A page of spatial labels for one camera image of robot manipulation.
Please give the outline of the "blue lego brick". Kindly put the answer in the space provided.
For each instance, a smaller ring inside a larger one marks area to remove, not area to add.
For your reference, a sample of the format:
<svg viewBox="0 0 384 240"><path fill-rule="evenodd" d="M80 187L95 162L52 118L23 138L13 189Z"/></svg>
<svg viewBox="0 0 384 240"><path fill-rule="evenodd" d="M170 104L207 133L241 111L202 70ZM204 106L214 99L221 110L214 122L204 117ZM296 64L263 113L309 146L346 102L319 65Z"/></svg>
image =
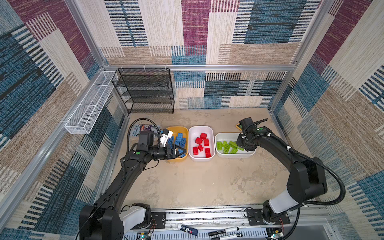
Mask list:
<svg viewBox="0 0 384 240"><path fill-rule="evenodd" d="M168 144L169 145L172 145L173 143L174 143L174 136L172 136L171 138L169 138L169 140L168 140Z"/></svg>
<svg viewBox="0 0 384 240"><path fill-rule="evenodd" d="M187 139L186 138L182 138L181 141L180 141L179 146L182 147L182 148L185 148L186 147L186 143L187 143Z"/></svg>
<svg viewBox="0 0 384 240"><path fill-rule="evenodd" d="M178 133L175 142L181 142L183 139L183 133Z"/></svg>

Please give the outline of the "green lego plate studded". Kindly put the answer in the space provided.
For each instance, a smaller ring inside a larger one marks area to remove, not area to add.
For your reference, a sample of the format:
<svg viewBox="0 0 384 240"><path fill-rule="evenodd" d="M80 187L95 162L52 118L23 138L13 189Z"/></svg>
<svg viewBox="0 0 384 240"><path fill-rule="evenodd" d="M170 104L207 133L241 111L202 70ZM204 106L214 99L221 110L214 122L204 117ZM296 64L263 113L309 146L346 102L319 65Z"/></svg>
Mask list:
<svg viewBox="0 0 384 240"><path fill-rule="evenodd" d="M229 142L229 145L230 145L232 148L234 148L234 149L237 149L237 148L238 148L237 144L234 143L233 141L230 141L230 142Z"/></svg>

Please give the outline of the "large red lego brick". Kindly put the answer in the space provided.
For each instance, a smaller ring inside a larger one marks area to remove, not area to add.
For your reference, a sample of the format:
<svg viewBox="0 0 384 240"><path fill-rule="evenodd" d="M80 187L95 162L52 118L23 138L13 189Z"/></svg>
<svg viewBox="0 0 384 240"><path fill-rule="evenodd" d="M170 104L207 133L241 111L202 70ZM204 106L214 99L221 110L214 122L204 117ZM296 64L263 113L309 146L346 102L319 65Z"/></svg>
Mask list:
<svg viewBox="0 0 384 240"><path fill-rule="evenodd" d="M195 143L198 145L201 145L203 143L203 140L199 137L196 138Z"/></svg>

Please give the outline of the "red lego brick tall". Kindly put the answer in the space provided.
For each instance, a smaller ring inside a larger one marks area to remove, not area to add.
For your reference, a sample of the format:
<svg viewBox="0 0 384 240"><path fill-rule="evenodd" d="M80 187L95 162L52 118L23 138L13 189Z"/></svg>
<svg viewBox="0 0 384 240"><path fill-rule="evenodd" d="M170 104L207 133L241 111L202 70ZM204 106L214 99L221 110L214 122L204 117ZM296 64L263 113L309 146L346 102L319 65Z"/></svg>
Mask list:
<svg viewBox="0 0 384 240"><path fill-rule="evenodd" d="M200 138L201 138L202 140L207 139L207 134L206 134L206 133L201 133L201 134L200 134Z"/></svg>

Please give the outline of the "green lego plate hollow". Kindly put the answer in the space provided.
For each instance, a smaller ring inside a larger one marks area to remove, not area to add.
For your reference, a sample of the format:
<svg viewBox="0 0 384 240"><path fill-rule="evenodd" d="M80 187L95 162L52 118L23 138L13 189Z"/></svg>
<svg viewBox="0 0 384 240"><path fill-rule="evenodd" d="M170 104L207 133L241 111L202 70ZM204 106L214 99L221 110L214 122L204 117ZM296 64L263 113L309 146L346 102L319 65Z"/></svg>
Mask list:
<svg viewBox="0 0 384 240"><path fill-rule="evenodd" d="M238 151L238 149L232 148L232 150L230 151L230 154L236 154L237 151Z"/></svg>

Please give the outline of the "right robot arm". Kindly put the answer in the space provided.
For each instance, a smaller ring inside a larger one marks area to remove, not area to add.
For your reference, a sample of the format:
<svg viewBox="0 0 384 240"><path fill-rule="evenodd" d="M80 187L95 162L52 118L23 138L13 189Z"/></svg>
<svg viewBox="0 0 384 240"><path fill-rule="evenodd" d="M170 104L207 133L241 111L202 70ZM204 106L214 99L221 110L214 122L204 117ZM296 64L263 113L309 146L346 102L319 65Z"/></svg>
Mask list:
<svg viewBox="0 0 384 240"><path fill-rule="evenodd" d="M296 151L272 130L262 127L260 124L264 121L254 122L252 118L240 120L238 126L241 133L237 138L237 145L247 152L254 151L258 147L267 150L290 173L286 189L277 197L264 202L261 211L264 222L274 224L287 211L299 209L304 205L332 206L342 202L346 196L346 187L342 179L319 158L311 158ZM338 183L339 196L331 201L315 201L315 198L328 191L326 173Z"/></svg>

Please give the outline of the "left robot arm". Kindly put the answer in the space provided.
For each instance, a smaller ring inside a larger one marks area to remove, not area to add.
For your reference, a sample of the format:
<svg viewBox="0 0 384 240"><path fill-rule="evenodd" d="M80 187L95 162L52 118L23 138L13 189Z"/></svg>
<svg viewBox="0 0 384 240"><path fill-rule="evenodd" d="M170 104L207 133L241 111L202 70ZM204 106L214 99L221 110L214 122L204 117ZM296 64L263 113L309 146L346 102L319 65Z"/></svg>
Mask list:
<svg viewBox="0 0 384 240"><path fill-rule="evenodd" d="M168 129L141 131L139 140L127 147L120 159L121 170L111 185L93 205L83 207L79 216L77 240L123 240L125 233L136 227L155 230L156 220L150 205L136 203L123 212L123 203L139 175L151 161L173 160L187 153L176 144L169 144L172 132Z"/></svg>

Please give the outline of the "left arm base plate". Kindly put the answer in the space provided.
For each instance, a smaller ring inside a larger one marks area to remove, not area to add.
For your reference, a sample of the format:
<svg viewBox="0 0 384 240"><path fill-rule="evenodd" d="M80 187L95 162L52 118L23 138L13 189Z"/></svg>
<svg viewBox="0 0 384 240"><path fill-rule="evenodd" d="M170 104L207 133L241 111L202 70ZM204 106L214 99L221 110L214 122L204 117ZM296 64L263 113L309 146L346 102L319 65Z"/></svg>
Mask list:
<svg viewBox="0 0 384 240"><path fill-rule="evenodd" d="M152 212L149 220L133 227L133 230L164 229L166 227L166 212Z"/></svg>

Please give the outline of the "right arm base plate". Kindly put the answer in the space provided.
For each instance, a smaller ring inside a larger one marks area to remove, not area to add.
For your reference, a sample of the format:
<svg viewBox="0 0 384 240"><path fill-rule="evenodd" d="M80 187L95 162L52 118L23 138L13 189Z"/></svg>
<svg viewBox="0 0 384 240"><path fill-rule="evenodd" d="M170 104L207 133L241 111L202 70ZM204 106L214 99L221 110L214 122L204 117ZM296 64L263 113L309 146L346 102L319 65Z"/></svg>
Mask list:
<svg viewBox="0 0 384 240"><path fill-rule="evenodd" d="M272 216L267 220L263 215L262 209L246 208L243 212L245 218L249 221L250 226L262 226L262 225L289 225L291 223L287 212L275 214L272 212Z"/></svg>

